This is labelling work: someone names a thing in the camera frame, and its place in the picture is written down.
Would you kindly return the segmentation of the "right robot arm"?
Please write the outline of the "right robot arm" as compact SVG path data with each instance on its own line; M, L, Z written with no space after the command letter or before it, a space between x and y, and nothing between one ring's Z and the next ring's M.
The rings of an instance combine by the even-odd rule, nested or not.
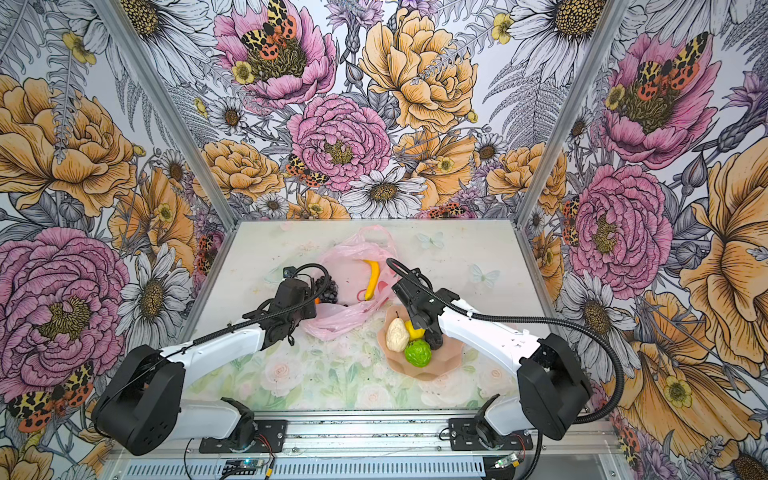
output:
M526 430L560 440L577 423L592 389L563 338L515 330L499 317L483 320L458 294L434 291L419 269L394 258L387 265L399 276L392 290L415 328L474 348L516 379L515 395L496 395L475 415L470 431L484 446L499 448L506 438Z

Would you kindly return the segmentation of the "pink plastic bag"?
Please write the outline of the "pink plastic bag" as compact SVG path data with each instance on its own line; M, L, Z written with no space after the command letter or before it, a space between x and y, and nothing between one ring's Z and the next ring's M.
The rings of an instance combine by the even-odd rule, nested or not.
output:
M338 302L319 304L316 317L302 321L301 328L319 340L330 341L370 320L394 297L395 274L386 265L386 260L396 256L394 238L381 225L363 227L352 237L326 250L317 262L326 267L337 283ZM376 293L370 301L363 300L370 275L365 260L377 261L381 268Z

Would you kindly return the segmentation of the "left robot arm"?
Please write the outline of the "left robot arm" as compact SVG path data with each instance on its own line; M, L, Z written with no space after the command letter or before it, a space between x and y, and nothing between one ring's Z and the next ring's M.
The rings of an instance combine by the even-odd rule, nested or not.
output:
M316 267L319 279L308 275L310 268L285 268L275 295L240 323L164 349L131 349L91 413L95 431L135 456L171 440L210 439L235 452L250 448L258 428L249 407L228 397L195 402L183 395L234 360L282 341L293 344L295 330L316 317L318 300L332 283L325 267Z

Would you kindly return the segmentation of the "beige fake fruit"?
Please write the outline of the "beige fake fruit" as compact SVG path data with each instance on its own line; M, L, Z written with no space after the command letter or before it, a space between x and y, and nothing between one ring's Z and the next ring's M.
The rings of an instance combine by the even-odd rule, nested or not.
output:
M387 327L385 343L388 350L402 353L410 342L410 334L402 318L394 318Z

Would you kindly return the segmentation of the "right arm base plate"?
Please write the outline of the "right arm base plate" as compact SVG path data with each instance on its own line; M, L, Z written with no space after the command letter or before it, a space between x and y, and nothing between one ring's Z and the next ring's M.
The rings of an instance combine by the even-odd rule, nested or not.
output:
M447 430L441 433L450 443L452 451L516 451L534 449L530 434L525 431L502 436L475 418L450 418Z

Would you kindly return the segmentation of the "yellow fake lemon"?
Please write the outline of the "yellow fake lemon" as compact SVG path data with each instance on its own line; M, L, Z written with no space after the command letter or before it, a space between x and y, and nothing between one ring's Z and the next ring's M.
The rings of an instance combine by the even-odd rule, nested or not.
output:
M425 336L425 330L424 329L416 328L410 320L405 321L404 325L405 325L405 328L406 328L407 333L409 335L409 340L410 341L416 341L416 340L424 338L424 336Z

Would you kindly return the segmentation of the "green fake fruit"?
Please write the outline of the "green fake fruit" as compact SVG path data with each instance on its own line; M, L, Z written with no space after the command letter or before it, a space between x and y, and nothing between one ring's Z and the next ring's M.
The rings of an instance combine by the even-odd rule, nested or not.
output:
M432 349L427 341L410 341L403 351L405 360L416 368L425 368L432 360Z

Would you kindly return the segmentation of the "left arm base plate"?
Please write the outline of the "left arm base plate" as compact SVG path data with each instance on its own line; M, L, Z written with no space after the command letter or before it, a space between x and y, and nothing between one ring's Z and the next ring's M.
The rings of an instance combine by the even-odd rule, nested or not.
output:
M202 454L281 453L286 440L286 420L255 420L237 427L225 439L204 438Z

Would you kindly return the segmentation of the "pink scalloped bowl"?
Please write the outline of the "pink scalloped bowl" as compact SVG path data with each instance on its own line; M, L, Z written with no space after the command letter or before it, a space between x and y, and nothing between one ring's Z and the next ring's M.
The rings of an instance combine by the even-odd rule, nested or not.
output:
M402 305L388 309L377 339L388 366L419 381L435 380L462 364L462 342L419 330Z

